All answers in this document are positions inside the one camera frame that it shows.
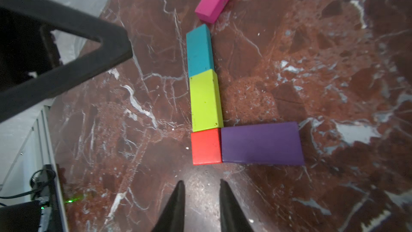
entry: yellow-green block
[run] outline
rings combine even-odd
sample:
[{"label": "yellow-green block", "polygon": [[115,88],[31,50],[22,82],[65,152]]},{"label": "yellow-green block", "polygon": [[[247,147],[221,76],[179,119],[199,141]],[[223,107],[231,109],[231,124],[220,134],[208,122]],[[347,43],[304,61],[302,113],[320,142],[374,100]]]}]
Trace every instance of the yellow-green block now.
[{"label": "yellow-green block", "polygon": [[218,75],[209,69],[189,80],[193,132],[223,127]]}]

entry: black cable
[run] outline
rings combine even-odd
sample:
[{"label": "black cable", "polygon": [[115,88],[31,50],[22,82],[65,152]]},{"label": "black cable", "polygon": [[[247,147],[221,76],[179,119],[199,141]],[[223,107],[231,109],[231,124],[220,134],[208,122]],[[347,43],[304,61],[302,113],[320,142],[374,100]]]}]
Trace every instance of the black cable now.
[{"label": "black cable", "polygon": [[25,196],[25,195],[29,195],[29,194],[33,194],[33,193],[42,191],[42,190],[43,190],[46,186],[48,186],[49,183],[52,182],[52,181],[54,180],[54,178],[56,177],[56,173],[54,172],[54,170],[51,170],[51,169],[40,169],[40,170],[37,170],[37,171],[31,176],[30,182],[31,182],[32,179],[34,178],[34,175],[35,175],[35,174],[37,174],[37,173],[39,173],[40,171],[43,171],[43,170],[45,170],[46,172],[47,172],[47,171],[53,172],[53,178],[52,178],[51,180],[47,181],[46,183],[40,185],[39,188],[37,188],[37,189],[33,189],[33,190],[31,190],[31,191],[24,192],[24,193],[21,193],[21,194],[16,194],[16,195],[13,195],[13,196],[0,196],[0,199],[13,199],[13,198],[18,198],[18,197],[22,197],[22,196]]}]

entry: red block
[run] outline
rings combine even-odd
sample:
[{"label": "red block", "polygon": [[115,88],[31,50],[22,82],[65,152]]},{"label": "red block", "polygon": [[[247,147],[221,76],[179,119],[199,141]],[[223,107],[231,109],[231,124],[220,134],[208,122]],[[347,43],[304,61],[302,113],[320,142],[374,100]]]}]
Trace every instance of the red block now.
[{"label": "red block", "polygon": [[220,128],[192,133],[193,165],[218,164],[222,162]]}]

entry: marble surface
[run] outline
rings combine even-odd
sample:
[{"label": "marble surface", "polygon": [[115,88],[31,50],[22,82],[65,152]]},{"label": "marble surface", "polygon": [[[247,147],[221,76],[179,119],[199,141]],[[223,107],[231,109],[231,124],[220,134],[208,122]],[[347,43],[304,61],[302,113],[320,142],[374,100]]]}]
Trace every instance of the marble surface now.
[{"label": "marble surface", "polygon": [[[412,230],[411,0],[230,0],[212,33],[225,126],[297,121],[305,166],[193,166],[185,34],[199,0],[110,0],[133,59],[49,124],[72,231],[150,231],[178,180],[186,231],[219,231],[219,179],[251,226]],[[84,52],[95,45],[86,44]]]}]

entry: blue block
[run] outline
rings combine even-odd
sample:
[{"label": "blue block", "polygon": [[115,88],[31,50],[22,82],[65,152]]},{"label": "blue block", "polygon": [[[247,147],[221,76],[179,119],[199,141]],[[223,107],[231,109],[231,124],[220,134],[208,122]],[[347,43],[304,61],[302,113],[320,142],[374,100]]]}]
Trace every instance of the blue block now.
[{"label": "blue block", "polygon": [[206,24],[186,34],[186,45],[188,47],[189,77],[209,69],[215,70],[210,31]]}]

